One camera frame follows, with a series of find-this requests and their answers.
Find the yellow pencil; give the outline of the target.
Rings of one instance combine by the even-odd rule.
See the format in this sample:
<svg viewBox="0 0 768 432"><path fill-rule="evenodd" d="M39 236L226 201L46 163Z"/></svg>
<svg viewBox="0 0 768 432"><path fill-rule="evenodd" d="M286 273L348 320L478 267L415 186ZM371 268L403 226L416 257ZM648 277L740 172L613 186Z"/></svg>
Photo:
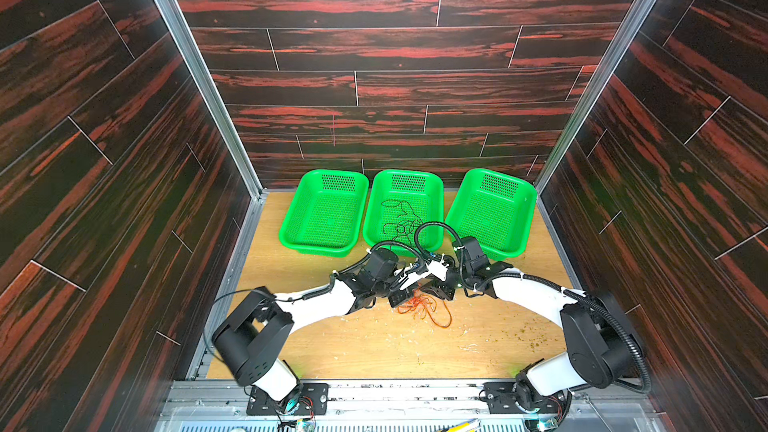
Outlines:
<svg viewBox="0 0 768 432"><path fill-rule="evenodd" d="M471 419L462 423L440 429L439 432L475 432L480 428L479 419Z"/></svg>

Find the left green plastic basket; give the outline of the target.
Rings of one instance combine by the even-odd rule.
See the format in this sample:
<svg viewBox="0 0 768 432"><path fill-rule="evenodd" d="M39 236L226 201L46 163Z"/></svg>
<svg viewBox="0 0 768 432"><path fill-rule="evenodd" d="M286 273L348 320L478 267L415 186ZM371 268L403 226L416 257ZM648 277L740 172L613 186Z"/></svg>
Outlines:
<svg viewBox="0 0 768 432"><path fill-rule="evenodd" d="M279 231L280 243L308 255L345 257L358 242L369 180L316 169L301 178Z"/></svg>

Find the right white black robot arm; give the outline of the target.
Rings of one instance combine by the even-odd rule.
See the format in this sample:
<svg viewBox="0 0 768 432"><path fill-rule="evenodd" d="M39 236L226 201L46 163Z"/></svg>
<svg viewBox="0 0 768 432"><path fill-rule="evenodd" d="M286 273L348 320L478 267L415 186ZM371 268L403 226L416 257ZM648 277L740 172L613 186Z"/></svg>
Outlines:
<svg viewBox="0 0 768 432"><path fill-rule="evenodd" d="M455 264L443 265L421 245L421 233L431 227L453 236ZM438 285L451 291L459 288L468 298L491 297L517 304L561 329L566 351L533 363L515 376L512 396L520 410L537 413L560 399L560 415L564 416L569 394L579 388L615 385L643 395L651 391L642 340L612 294L567 288L507 262L492 263L476 238L461 238L443 222L418 226L413 245Z"/></svg>

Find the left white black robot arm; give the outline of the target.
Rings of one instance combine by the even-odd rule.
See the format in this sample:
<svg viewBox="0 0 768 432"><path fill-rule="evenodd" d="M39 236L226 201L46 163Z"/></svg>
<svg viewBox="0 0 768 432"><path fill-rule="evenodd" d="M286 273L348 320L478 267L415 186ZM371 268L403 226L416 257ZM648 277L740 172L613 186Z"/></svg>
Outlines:
<svg viewBox="0 0 768 432"><path fill-rule="evenodd" d="M301 391L298 376L279 359L289 336L322 320L366 309L378 298L403 292L427 270L423 258L406 263L383 246L333 271L324 286L287 294L273 294L265 287L250 289L212 333L212 346L238 385L258 389L287 410Z"/></svg>

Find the green plastic basket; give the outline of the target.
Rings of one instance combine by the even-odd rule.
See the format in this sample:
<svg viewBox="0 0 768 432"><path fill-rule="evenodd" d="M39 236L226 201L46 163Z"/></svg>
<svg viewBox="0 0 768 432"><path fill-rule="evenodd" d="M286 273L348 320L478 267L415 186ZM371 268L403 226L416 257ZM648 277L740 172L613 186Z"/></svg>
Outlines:
<svg viewBox="0 0 768 432"><path fill-rule="evenodd" d="M392 240L416 249L416 229L443 219L444 185L437 175L388 169L374 177L362 234L370 246Z"/></svg>
<svg viewBox="0 0 768 432"><path fill-rule="evenodd" d="M279 231L280 243L308 255L345 257L358 242L369 180L316 169L301 178Z"/></svg>
<svg viewBox="0 0 768 432"><path fill-rule="evenodd" d="M527 248L538 194L529 182L489 169L468 171L446 223L462 237L476 238L494 261Z"/></svg>

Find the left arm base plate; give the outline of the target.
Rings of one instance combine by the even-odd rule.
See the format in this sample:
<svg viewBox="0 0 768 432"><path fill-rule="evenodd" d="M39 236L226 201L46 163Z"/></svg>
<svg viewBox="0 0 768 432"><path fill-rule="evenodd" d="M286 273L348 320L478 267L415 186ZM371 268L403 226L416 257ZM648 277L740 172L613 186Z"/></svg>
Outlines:
<svg viewBox="0 0 768 432"><path fill-rule="evenodd" d="M328 405L329 384L300 382L288 395L275 401L256 386L248 390L248 416L323 416Z"/></svg>

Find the middle green plastic basket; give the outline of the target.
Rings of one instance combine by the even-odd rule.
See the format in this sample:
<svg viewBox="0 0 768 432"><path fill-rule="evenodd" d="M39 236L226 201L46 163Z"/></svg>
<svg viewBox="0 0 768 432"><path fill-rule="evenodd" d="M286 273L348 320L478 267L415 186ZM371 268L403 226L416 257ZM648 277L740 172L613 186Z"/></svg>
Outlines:
<svg viewBox="0 0 768 432"><path fill-rule="evenodd" d="M416 249L416 229L443 219L444 185L437 175L388 169L374 177L362 234L370 246L392 240Z"/></svg>

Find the aluminium front rail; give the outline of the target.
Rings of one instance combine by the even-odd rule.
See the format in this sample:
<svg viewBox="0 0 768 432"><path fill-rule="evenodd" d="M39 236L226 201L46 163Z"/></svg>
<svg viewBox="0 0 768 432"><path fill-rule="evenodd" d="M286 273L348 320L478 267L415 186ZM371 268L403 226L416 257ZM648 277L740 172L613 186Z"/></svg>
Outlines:
<svg viewBox="0 0 768 432"><path fill-rule="evenodd" d="M491 414L486 382L508 379L330 380L323 416L248 416L249 388L232 380L175 382L159 431L439 431L471 419L477 431L664 431L665 413L610 387L571 392L564 416Z"/></svg>

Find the right green plastic basket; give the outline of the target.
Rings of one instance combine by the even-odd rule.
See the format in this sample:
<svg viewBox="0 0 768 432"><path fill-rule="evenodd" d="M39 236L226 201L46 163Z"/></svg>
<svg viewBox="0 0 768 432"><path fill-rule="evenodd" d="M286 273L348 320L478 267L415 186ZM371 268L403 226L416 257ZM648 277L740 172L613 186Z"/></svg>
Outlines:
<svg viewBox="0 0 768 432"><path fill-rule="evenodd" d="M529 182L489 169L468 171L446 223L462 237L476 238L494 261L527 248L538 194Z"/></svg>

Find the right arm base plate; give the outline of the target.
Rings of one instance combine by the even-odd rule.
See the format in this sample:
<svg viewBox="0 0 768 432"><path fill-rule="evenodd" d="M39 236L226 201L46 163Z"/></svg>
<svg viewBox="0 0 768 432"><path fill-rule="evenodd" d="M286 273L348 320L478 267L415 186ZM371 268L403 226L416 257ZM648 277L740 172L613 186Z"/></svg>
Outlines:
<svg viewBox="0 0 768 432"><path fill-rule="evenodd" d="M527 382L516 381L486 382L479 393L479 400L485 403L491 414L554 414L561 416L568 398L564 392L544 396L536 392Z"/></svg>

